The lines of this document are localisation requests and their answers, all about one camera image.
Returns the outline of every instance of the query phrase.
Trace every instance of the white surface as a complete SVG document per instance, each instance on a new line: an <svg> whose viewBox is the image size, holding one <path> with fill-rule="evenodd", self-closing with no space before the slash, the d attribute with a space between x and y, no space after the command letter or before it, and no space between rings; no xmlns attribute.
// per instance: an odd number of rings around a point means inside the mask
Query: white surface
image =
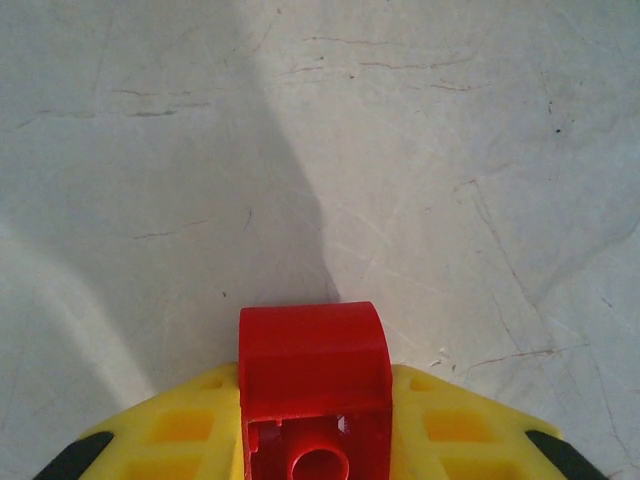
<svg viewBox="0 0 640 480"><path fill-rule="evenodd" d="M635 0L0 5L0 477L372 300L408 363L640 478Z"/></svg>

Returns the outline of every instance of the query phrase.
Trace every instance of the red lego brick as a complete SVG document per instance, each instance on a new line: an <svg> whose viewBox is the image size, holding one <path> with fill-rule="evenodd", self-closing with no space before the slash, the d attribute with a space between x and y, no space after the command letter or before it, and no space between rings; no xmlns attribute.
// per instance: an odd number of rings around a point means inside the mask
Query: red lego brick
<svg viewBox="0 0 640 480"><path fill-rule="evenodd" d="M245 478L388 480L391 365L369 302L240 313Z"/></svg>

